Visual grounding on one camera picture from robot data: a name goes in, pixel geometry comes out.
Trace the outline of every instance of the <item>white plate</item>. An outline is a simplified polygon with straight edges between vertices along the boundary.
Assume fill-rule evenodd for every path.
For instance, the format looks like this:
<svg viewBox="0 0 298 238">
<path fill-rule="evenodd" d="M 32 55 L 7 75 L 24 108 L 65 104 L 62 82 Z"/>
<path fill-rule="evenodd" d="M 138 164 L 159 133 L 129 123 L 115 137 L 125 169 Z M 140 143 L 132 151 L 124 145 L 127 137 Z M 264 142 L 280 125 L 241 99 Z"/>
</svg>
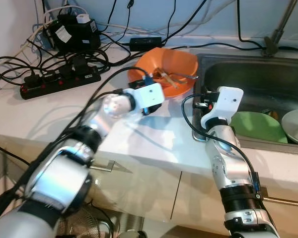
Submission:
<svg viewBox="0 0 298 238">
<path fill-rule="evenodd" d="M 282 127 L 287 136 L 298 143 L 298 110 L 288 112 L 284 115 Z"/>
</svg>

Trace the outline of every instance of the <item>dish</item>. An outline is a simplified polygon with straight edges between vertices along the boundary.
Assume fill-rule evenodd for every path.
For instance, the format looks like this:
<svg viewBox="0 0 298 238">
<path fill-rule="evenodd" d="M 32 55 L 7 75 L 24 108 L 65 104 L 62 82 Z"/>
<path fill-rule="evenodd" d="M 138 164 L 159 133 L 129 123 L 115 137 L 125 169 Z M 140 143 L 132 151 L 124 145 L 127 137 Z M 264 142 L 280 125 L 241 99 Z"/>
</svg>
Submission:
<svg viewBox="0 0 298 238">
<path fill-rule="evenodd" d="M 287 136 L 298 143 L 298 110 L 288 112 L 283 116 L 282 127 Z"/>
<path fill-rule="evenodd" d="M 256 112 L 237 112 L 230 126 L 236 134 L 250 138 L 287 143 L 287 137 L 280 123 L 269 115 Z"/>
</svg>

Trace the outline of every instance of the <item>cabinet door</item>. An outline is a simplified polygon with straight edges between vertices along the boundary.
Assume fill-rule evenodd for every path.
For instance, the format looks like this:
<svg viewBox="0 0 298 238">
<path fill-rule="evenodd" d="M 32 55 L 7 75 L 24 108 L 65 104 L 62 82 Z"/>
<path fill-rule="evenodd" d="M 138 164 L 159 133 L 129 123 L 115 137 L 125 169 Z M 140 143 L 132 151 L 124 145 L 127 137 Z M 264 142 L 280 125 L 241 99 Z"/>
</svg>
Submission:
<svg viewBox="0 0 298 238">
<path fill-rule="evenodd" d="M 1 148 L 23 158 L 29 163 L 34 161 L 47 145 L 47 142 L 38 142 L 0 135 Z M 27 169 L 28 166 L 24 163 L 18 161 L 14 157 L 8 157 L 23 170 Z"/>
<path fill-rule="evenodd" d="M 264 202 L 282 238 L 298 238 L 298 207 Z M 224 208 L 211 174 L 183 173 L 171 221 L 181 226 L 229 235 Z"/>
<path fill-rule="evenodd" d="M 108 159 L 97 158 L 97 164 Z M 116 161 L 111 172 L 90 170 L 93 186 L 89 197 L 99 207 L 137 216 L 168 221 L 180 172 L 143 165 L 138 161 Z"/>
</svg>

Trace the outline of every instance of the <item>stainless steel sink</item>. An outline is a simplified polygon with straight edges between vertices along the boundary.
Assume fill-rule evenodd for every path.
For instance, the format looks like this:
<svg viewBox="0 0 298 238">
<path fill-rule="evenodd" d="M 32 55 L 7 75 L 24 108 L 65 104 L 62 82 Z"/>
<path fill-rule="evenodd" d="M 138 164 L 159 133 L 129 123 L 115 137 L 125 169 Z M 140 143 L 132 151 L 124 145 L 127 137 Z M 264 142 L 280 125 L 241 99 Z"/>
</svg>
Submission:
<svg viewBox="0 0 298 238">
<path fill-rule="evenodd" d="M 279 121 L 289 111 L 298 109 L 298 59 L 229 55 L 198 55 L 200 80 L 194 92 L 216 91 L 219 86 L 244 90 L 239 111 L 277 113 Z M 193 105 L 199 103 L 195 98 Z M 200 119 L 207 113 L 193 107 L 193 125 L 202 130 Z M 204 137 L 193 133 L 196 140 Z M 298 153 L 298 145 L 271 142 L 237 135 L 241 146 L 288 153 Z"/>
</svg>

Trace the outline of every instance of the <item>green plate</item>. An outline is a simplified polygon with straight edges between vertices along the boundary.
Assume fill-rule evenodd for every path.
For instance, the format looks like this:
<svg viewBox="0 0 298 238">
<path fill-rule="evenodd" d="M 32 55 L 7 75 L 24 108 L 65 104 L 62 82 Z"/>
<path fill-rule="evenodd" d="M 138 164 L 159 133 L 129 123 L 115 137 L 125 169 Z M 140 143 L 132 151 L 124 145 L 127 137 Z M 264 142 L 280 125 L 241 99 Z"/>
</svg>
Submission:
<svg viewBox="0 0 298 238">
<path fill-rule="evenodd" d="M 237 112 L 230 126 L 236 134 L 250 138 L 287 143 L 287 137 L 280 123 L 269 115 L 255 112 Z"/>
</svg>

